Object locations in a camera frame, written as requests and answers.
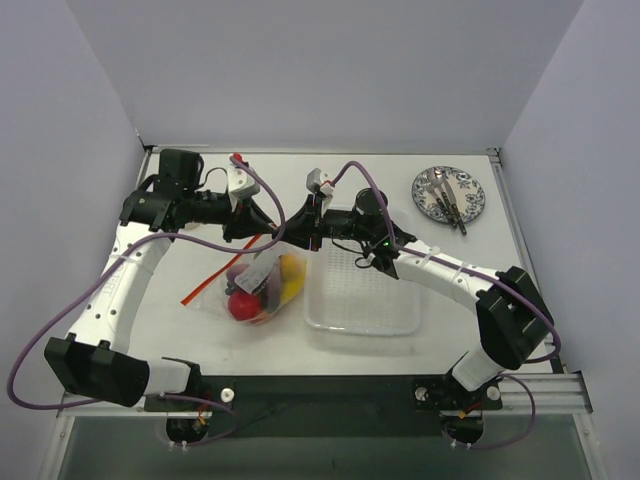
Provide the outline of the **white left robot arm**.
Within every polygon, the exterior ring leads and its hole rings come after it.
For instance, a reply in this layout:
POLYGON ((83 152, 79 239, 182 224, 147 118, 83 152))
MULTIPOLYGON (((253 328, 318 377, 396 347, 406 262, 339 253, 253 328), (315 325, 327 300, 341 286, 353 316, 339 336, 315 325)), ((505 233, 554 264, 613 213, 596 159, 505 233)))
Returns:
POLYGON ((201 403, 197 364, 169 357, 136 359, 128 350, 154 271, 174 240, 188 238, 182 232, 187 224, 220 225, 225 241, 274 230, 252 199, 272 190, 239 154, 231 155, 224 169, 222 192, 204 189, 204 167, 196 152, 164 149, 157 172, 124 201, 109 261, 79 299, 84 311, 65 338, 50 338, 44 350, 66 392, 125 407, 160 394, 182 411, 201 403))

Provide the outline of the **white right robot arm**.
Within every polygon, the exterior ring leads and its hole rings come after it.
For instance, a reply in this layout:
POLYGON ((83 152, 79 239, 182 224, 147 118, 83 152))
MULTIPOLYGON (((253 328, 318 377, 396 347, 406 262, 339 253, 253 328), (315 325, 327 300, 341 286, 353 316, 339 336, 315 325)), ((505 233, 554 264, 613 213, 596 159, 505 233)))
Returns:
POLYGON ((349 211, 327 209, 325 201, 309 195, 286 221, 283 241, 309 251, 319 250, 326 239, 355 241, 377 271, 438 292, 475 313, 479 342, 452 366, 443 384, 450 405, 468 406, 499 374, 531 362, 552 334, 551 315, 523 269, 481 268, 425 244, 391 221, 385 196, 370 188, 357 195, 349 211))

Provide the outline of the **purple fake onion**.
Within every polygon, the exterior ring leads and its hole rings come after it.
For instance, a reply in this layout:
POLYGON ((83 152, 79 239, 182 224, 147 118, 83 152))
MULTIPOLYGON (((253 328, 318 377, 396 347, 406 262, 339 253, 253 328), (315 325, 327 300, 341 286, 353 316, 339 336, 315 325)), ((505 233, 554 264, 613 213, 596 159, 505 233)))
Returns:
POLYGON ((268 277, 260 293, 262 307, 267 312, 274 312, 280 308, 282 280, 280 276, 268 277))

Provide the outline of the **clear zip bag orange seal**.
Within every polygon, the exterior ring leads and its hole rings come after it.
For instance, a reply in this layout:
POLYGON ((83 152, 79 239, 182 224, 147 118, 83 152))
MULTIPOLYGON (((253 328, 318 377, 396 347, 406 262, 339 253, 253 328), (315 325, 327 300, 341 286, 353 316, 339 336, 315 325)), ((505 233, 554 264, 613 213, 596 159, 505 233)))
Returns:
POLYGON ((278 243, 272 247, 265 248, 268 238, 264 235, 256 235, 252 237, 244 246, 246 250, 253 247, 259 247, 261 250, 255 253, 243 253, 234 255, 231 260, 224 264, 221 268, 207 277, 194 290, 181 300, 181 305, 197 312, 201 312, 215 318, 227 318, 237 323, 247 325, 260 325, 278 314, 286 305, 294 300, 302 290, 286 304, 280 304, 280 308, 274 312, 263 312, 253 321, 236 321, 229 313, 227 302, 229 296, 224 294, 226 287, 226 270, 234 264, 247 264, 248 268, 238 275, 235 279, 237 285, 236 291, 244 291, 247 294, 255 295, 260 298, 260 293, 264 287, 264 283, 268 277, 280 276, 280 257, 285 254, 295 254, 302 259, 306 258, 303 253, 295 248, 278 243))

